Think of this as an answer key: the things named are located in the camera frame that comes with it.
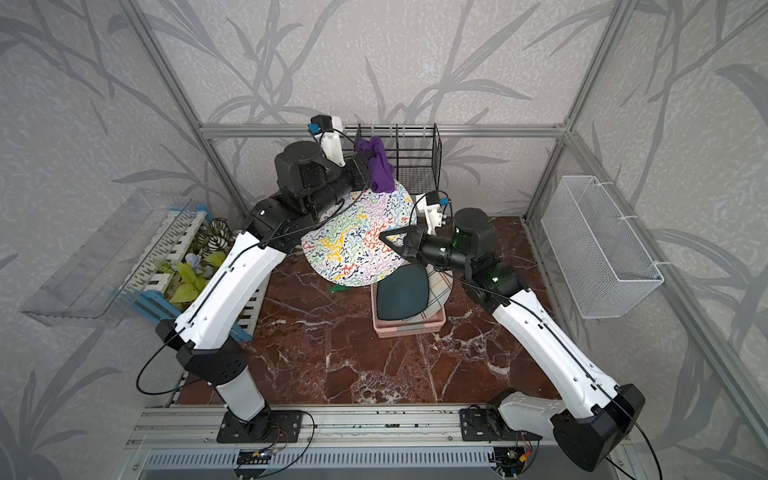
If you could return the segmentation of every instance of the white wire mesh basket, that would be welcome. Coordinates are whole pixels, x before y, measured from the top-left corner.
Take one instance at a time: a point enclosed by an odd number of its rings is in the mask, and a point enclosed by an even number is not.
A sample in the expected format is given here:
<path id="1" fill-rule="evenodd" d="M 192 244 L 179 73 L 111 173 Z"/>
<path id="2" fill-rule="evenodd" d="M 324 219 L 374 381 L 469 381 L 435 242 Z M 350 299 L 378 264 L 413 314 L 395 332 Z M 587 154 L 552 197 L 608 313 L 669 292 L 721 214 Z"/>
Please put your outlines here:
<path id="1" fill-rule="evenodd" d="M 622 316 L 664 282 L 596 177 L 563 176 L 541 224 L 585 319 Z"/>

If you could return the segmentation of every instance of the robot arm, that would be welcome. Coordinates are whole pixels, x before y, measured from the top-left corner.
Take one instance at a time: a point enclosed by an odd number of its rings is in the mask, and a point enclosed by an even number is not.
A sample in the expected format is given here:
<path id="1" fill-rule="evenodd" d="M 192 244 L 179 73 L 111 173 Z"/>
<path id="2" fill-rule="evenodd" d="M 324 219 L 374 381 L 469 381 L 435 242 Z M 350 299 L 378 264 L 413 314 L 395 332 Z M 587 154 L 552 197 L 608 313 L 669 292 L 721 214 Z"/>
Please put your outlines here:
<path id="1" fill-rule="evenodd" d="M 562 401 L 520 392 L 489 406 L 493 436 L 516 438 L 519 430 L 557 441 L 564 453 L 592 471 L 631 430 L 645 398 L 632 385 L 619 386 L 552 321 L 535 293 L 495 256 L 496 232 L 477 208 L 456 212 L 452 238 L 428 235 L 411 225 L 382 232 L 379 239 L 401 257 L 437 270 L 453 270 L 467 296 L 503 325 L 531 354 Z M 389 237 L 405 233 L 401 245 Z"/>
<path id="2" fill-rule="evenodd" d="M 321 131 L 331 124 L 319 123 Z M 367 188 L 366 160 L 358 153 L 339 165 L 316 142 L 288 145 L 275 158 L 280 190 L 254 207 L 247 231 L 190 308 L 175 323 L 167 320 L 157 327 L 160 338 L 177 350 L 181 365 L 215 387 L 227 404 L 223 424 L 239 429 L 232 442 L 264 439 L 276 420 L 247 371 L 248 355 L 229 337 L 230 328 L 269 272 L 305 232 L 318 227 L 320 215 L 350 191 Z M 594 470 L 629 433 L 644 405 L 642 394 L 632 385 L 619 386 L 596 367 L 512 268 L 495 257 L 495 229 L 482 210 L 456 212 L 449 239 L 435 235 L 442 225 L 437 193 L 419 198 L 417 206 L 429 218 L 429 231 L 412 225 L 382 232 L 379 239 L 404 259 L 458 273 L 455 278 L 470 299 L 520 341 L 562 397 L 553 401 L 513 392 L 488 409 L 488 416 L 498 418 L 496 437 L 514 440 L 519 430 L 554 436 L 574 463 Z M 402 245 L 395 245 L 388 237 L 399 233 L 406 235 Z M 221 432 L 219 442 L 224 442 Z"/>

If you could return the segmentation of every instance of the marble surface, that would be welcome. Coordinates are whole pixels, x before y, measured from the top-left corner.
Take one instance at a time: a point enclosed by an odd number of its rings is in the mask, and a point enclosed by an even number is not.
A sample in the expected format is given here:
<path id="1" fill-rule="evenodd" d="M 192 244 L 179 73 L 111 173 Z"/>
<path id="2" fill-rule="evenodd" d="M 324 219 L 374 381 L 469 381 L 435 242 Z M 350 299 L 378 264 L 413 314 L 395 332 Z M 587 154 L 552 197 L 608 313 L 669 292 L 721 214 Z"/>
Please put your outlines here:
<path id="1" fill-rule="evenodd" d="M 497 252 L 552 314 L 519 218 L 493 223 Z M 329 285 L 300 251 L 272 273 L 253 342 L 244 346 L 268 402 L 487 402 L 508 387 L 559 398 L 515 337 L 474 305 L 459 284 L 445 305 L 448 321 L 439 333 L 391 339 L 373 331 L 368 286 L 329 293 Z M 220 400 L 199 382 L 182 390 L 179 403 Z"/>

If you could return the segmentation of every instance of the gray leaf-patterned wallpaper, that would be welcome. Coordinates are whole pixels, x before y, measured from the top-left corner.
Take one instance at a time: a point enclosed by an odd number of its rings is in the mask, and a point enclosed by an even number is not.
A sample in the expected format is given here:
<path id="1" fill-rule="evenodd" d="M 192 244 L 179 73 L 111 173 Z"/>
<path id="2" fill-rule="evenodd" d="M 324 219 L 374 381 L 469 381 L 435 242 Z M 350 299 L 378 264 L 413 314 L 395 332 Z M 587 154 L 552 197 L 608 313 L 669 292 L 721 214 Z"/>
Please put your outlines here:
<path id="1" fill-rule="evenodd" d="M 768 2 L 661 6 L 577 128 L 768 392 Z"/>
<path id="2" fill-rule="evenodd" d="M 557 124 L 614 2 L 141 5 L 203 123 L 303 124 L 324 112 L 349 124 Z M 457 206 L 519 214 L 551 143 L 444 140 L 441 187 Z M 275 191 L 282 144 L 217 142 L 249 202 Z"/>
<path id="3" fill-rule="evenodd" d="M 133 190 L 230 199 L 117 10 L 95 0 L 0 3 L 0 478 L 108 478 L 149 399 L 133 381 L 157 348 L 115 329 L 45 327 L 20 305 Z M 164 353 L 146 378 L 168 388 Z"/>
<path id="4" fill-rule="evenodd" d="M 765 389 L 768 2 L 653 5 L 638 2 L 577 131 Z M 559 170 L 582 174 L 569 154 Z M 568 322 L 646 394 L 641 425 L 665 477 L 768 478 L 766 453 L 660 292 L 621 319 L 573 310 L 540 227 L 545 208 L 531 226 Z M 653 477 L 647 453 L 643 462 Z"/>
<path id="5" fill-rule="evenodd" d="M 595 154 L 604 156 L 605 150 L 596 149 Z M 541 227 L 541 217 L 560 177 L 584 174 L 573 154 L 565 151 L 530 218 L 534 242 L 554 290 L 549 293 L 554 294 L 565 317 L 559 320 L 591 359 L 619 383 L 633 383 L 645 395 L 646 405 L 638 422 L 653 443 L 665 478 L 768 478 L 768 455 L 661 291 L 655 290 L 618 319 L 579 316 Z M 646 476 L 656 478 L 655 463 L 637 429 L 630 439 Z"/>

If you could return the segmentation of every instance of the round patterned tray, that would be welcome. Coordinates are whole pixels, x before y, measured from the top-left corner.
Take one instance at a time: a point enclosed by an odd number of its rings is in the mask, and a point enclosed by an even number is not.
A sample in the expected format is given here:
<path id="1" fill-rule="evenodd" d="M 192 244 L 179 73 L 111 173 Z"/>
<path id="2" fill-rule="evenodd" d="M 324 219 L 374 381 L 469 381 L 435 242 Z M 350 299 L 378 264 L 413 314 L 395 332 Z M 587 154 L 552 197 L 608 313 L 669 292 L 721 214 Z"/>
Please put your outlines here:
<path id="1" fill-rule="evenodd" d="M 362 198 L 352 208 L 309 232 L 301 242 L 312 268 L 339 285 L 370 285 L 402 263 L 400 255 L 379 240 L 379 233 L 408 224 L 413 208 L 411 196 L 395 182 L 395 191 L 390 194 L 374 194 L 371 190 L 347 194 L 342 209 L 360 194 Z M 320 219 L 330 217 L 337 208 L 328 209 Z"/>

